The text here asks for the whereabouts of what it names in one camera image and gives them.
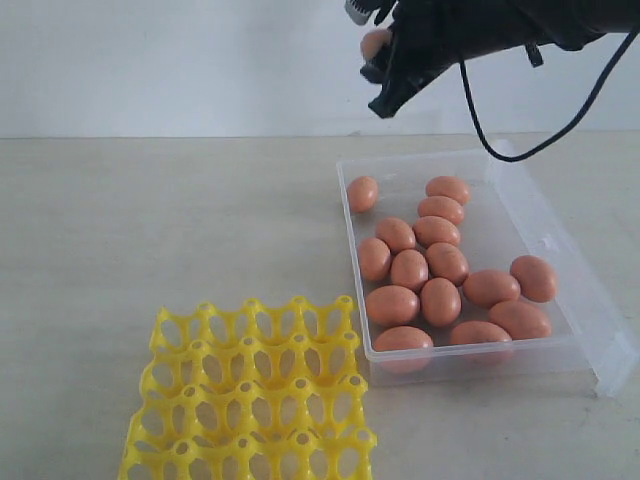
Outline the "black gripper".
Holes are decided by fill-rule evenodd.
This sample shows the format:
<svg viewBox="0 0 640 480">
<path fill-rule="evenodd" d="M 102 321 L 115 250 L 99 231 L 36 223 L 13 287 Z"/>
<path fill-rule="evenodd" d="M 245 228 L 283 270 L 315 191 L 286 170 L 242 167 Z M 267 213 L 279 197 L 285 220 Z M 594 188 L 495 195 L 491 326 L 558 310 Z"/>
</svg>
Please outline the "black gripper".
<svg viewBox="0 0 640 480">
<path fill-rule="evenodd" d="M 393 118 L 428 86 L 429 75 L 461 59 L 550 42 L 515 1 L 387 1 L 381 15 L 388 14 L 391 43 L 360 69 L 366 81 L 384 81 L 368 104 L 381 119 Z"/>
</svg>

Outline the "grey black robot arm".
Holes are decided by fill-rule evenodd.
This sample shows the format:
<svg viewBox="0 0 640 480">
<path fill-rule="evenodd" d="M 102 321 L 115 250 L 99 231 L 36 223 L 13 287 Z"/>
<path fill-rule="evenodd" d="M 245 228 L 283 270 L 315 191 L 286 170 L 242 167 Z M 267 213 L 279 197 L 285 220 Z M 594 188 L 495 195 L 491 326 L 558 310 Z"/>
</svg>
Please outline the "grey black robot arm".
<svg viewBox="0 0 640 480">
<path fill-rule="evenodd" d="M 369 108 L 388 119 L 452 65 L 523 47 L 534 66 L 539 47 L 580 51 L 610 33 L 639 26 L 636 1 L 350 1 L 362 20 L 392 20 L 391 41 L 361 75 L 381 91 Z"/>
</svg>

